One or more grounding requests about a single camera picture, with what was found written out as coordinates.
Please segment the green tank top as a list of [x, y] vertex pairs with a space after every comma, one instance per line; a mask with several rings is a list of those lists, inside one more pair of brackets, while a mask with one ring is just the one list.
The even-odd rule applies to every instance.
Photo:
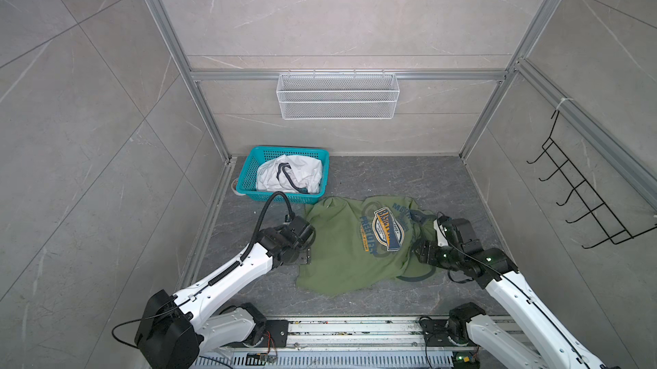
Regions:
[[410, 197], [329, 197], [307, 205], [305, 219], [316, 239], [311, 261], [299, 267], [296, 286], [301, 289], [335, 296], [384, 280], [422, 282], [436, 273], [414, 250], [436, 240], [437, 214]]

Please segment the teal plastic basket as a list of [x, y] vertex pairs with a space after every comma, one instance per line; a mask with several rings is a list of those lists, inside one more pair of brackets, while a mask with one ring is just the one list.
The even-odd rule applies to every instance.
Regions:
[[330, 154], [323, 149], [254, 148], [246, 158], [235, 190], [254, 201], [283, 192], [293, 203], [315, 204], [328, 184]]

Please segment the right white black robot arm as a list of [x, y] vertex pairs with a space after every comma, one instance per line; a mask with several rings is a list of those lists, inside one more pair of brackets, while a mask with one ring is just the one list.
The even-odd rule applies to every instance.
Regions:
[[501, 249], [484, 249], [471, 223], [440, 213], [430, 217], [436, 237], [416, 243], [419, 262], [465, 275], [498, 302], [531, 345], [501, 329], [491, 316], [469, 302], [452, 309], [444, 328], [419, 319], [425, 341], [443, 335], [457, 347], [476, 345], [508, 368], [602, 368], [590, 352], [540, 300], [516, 264]]

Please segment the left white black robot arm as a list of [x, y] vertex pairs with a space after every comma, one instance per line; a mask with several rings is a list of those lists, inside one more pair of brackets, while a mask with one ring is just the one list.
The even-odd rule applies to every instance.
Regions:
[[213, 273], [172, 295], [165, 290], [152, 295], [135, 334], [136, 348], [152, 368], [189, 368], [215, 348], [260, 344], [267, 319], [253, 304], [213, 314], [252, 281], [297, 261], [315, 237], [314, 227], [299, 216], [256, 230], [251, 242]]

